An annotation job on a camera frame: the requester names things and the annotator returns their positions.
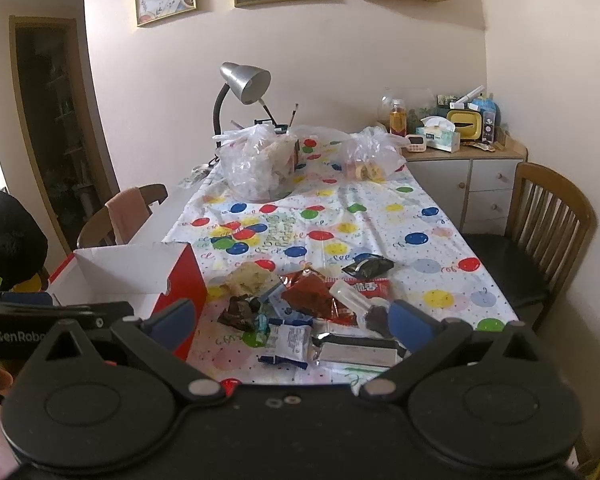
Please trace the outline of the small black snack packet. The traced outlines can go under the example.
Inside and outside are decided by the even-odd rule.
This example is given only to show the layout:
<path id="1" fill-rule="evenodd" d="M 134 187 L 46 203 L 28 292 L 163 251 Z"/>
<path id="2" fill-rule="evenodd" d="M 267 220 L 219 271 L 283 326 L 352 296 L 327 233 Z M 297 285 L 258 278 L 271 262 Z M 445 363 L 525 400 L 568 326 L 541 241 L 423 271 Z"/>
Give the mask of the small black snack packet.
<path id="1" fill-rule="evenodd" d="M 342 268 L 342 272 L 356 280 L 369 281 L 381 278 L 394 268 L 394 262 L 374 254 L 358 255 L 354 261 Z"/>

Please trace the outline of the small clear plastic bag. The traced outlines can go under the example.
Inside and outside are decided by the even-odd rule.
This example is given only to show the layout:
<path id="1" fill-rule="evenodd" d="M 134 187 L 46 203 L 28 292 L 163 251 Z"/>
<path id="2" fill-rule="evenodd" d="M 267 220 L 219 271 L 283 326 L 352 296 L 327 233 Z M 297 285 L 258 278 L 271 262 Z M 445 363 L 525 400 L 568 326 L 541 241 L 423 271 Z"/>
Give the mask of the small clear plastic bag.
<path id="1" fill-rule="evenodd" d="M 405 166 L 402 150 L 408 144 L 403 136 L 381 127 L 367 127 L 346 135 L 339 144 L 336 162 L 350 180 L 384 182 Z"/>

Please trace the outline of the orange juice bottle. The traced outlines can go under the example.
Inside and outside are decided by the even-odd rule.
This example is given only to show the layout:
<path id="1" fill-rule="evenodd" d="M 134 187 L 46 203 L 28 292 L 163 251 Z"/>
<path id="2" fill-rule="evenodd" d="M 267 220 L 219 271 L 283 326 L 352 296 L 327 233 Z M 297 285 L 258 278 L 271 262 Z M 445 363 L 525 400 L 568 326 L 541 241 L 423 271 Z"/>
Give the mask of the orange juice bottle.
<path id="1" fill-rule="evenodd" d="M 389 132 L 396 136 L 406 136 L 407 114 L 404 101 L 393 99 L 389 113 Z"/>

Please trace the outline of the white drawer cabinet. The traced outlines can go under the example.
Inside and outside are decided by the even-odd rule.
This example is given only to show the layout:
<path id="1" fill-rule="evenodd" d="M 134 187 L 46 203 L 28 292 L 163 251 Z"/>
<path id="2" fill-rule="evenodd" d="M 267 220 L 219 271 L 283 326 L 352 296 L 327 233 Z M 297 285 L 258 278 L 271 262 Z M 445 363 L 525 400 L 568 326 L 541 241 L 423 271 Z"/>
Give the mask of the white drawer cabinet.
<path id="1" fill-rule="evenodd" d="M 505 232 L 516 168 L 528 158 L 524 144 L 506 136 L 493 152 L 463 145 L 455 153 L 428 148 L 405 158 L 411 174 L 460 232 Z"/>

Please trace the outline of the pink cloth on chair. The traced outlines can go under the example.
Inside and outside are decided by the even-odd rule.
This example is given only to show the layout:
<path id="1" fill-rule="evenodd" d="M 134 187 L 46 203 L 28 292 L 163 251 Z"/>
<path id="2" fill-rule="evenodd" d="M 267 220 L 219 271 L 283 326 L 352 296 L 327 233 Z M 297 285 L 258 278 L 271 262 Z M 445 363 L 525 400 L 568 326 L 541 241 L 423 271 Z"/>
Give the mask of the pink cloth on chair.
<path id="1" fill-rule="evenodd" d="M 117 245 L 128 244 L 149 219 L 151 211 L 139 188 L 128 188 L 105 204 Z"/>

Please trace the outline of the orange Oreo snack bag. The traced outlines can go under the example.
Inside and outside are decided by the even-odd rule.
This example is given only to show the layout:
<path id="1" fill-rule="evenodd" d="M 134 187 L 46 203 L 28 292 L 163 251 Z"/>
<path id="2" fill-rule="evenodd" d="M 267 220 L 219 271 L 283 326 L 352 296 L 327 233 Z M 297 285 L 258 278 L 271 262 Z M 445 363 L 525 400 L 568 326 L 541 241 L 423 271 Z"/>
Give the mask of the orange Oreo snack bag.
<path id="1" fill-rule="evenodd" d="M 282 276 L 284 286 L 280 294 L 292 310 L 334 322 L 355 326 L 355 314 L 339 302 L 329 289 L 334 282 L 327 281 L 321 273 L 310 268 Z"/>

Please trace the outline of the wooden chair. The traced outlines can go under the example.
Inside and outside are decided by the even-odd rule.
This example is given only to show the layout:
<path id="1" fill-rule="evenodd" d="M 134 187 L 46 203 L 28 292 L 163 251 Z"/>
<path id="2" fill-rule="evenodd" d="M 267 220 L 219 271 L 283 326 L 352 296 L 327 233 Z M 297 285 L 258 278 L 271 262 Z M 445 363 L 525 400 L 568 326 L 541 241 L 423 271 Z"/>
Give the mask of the wooden chair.
<path id="1" fill-rule="evenodd" d="M 168 190 L 162 183 L 119 192 L 85 223 L 76 247 L 84 249 L 129 243 L 151 217 L 150 206 L 161 205 L 167 198 Z"/>
<path id="2" fill-rule="evenodd" d="M 594 226 L 584 193 L 553 169 L 521 162 L 505 232 L 465 240 L 518 318 L 538 330 L 547 318 Z"/>

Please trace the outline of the right wooden chair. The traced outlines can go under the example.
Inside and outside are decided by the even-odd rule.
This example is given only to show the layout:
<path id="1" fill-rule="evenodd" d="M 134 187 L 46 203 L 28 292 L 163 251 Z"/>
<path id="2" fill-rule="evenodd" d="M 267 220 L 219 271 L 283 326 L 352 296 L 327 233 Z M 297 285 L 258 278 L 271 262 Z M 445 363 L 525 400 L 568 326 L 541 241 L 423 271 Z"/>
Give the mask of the right wooden chair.
<path id="1" fill-rule="evenodd" d="M 547 318 L 594 226 L 584 193 L 553 169 L 521 162 L 505 232 L 465 240 L 518 318 L 538 330 Z"/>

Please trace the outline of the red lion snack bag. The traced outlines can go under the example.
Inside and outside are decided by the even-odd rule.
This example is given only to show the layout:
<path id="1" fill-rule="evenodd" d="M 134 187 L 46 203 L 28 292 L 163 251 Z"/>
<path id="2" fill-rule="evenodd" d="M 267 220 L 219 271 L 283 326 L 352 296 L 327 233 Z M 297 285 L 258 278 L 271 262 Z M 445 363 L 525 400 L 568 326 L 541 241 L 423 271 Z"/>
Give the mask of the red lion snack bag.
<path id="1" fill-rule="evenodd" d="M 358 327 L 365 325 L 366 315 L 373 308 L 387 311 L 390 306 L 384 289 L 375 282 L 349 283 L 338 280 L 332 285 L 329 292 L 340 304 L 354 313 Z"/>

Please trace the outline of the silver foil snack pack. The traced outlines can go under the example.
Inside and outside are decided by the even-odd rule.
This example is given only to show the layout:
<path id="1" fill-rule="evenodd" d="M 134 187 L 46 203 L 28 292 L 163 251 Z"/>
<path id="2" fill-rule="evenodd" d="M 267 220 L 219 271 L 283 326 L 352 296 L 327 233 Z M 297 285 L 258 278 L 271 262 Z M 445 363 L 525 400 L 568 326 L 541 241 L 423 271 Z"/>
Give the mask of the silver foil snack pack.
<path id="1" fill-rule="evenodd" d="M 321 365 L 389 368 L 398 364 L 407 351 L 395 340 L 340 336 L 322 333 L 312 337 L 316 362 Z"/>

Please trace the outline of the polka dot party tablecloth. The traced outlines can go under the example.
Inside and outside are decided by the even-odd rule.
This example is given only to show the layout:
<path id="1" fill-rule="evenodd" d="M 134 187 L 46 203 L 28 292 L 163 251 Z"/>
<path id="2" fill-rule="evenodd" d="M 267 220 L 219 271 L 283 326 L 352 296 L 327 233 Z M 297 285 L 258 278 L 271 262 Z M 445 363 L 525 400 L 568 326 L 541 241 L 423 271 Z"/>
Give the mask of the polka dot party tablecloth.
<path id="1" fill-rule="evenodd" d="M 192 246 L 208 287 L 188 362 L 216 380 L 244 384 L 362 385 L 359 365 L 306 368 L 260 361 L 260 340 L 221 324 L 227 278 L 251 262 L 278 275 L 312 269 L 340 280 L 344 268 L 378 255 L 392 262 L 389 295 L 437 320 L 460 318 L 501 330 L 515 312 L 451 220 L 407 169 L 388 181 L 359 181 L 337 157 L 338 138 L 309 133 L 300 142 L 294 189 L 276 202 L 235 195 L 215 169 L 198 186 L 166 236 Z"/>

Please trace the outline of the clear tray dark cookie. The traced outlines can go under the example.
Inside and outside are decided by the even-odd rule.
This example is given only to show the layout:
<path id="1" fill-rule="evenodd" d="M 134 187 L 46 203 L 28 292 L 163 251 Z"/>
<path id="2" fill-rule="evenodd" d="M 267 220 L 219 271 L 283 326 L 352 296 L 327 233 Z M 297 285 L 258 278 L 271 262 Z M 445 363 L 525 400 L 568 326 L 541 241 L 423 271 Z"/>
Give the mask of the clear tray dark cookie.
<path id="1" fill-rule="evenodd" d="M 384 298 L 367 298 L 356 288 L 343 280 L 338 280 L 329 289 L 329 293 L 351 310 L 361 330 L 367 333 L 391 339 L 389 330 L 389 301 Z"/>

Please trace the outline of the dark brown candy wrapper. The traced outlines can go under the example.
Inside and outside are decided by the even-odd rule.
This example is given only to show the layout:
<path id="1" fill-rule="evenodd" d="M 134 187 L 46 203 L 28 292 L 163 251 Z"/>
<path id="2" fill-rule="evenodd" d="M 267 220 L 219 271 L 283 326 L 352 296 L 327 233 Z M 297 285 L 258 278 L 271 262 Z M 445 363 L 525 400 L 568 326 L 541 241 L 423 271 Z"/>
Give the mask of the dark brown candy wrapper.
<path id="1" fill-rule="evenodd" d="M 256 318 L 260 307 L 261 303 L 256 297 L 231 296 L 227 307 L 219 315 L 218 322 L 235 330 L 253 333 L 257 329 Z"/>

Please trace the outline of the blue white snack packet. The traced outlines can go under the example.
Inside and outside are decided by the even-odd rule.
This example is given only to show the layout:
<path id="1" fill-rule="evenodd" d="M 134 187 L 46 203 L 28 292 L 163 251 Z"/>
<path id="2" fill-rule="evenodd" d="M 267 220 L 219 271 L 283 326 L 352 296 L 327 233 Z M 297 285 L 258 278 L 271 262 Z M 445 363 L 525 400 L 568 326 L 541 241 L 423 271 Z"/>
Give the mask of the blue white snack packet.
<path id="1" fill-rule="evenodd" d="M 306 370 L 309 366 L 312 327 L 306 324 L 271 325 L 268 341 L 258 361 L 271 365 L 291 365 Z"/>

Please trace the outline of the beige snack bag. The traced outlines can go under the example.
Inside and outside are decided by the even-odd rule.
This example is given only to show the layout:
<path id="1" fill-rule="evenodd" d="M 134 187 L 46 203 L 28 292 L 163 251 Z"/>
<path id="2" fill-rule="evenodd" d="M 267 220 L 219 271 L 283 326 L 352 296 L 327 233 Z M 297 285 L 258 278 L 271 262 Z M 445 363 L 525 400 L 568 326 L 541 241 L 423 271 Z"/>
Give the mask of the beige snack bag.
<path id="1" fill-rule="evenodd" d="M 254 262 L 242 263 L 225 280 L 224 285 L 233 296 L 260 297 L 282 284 L 277 274 L 263 269 Z"/>

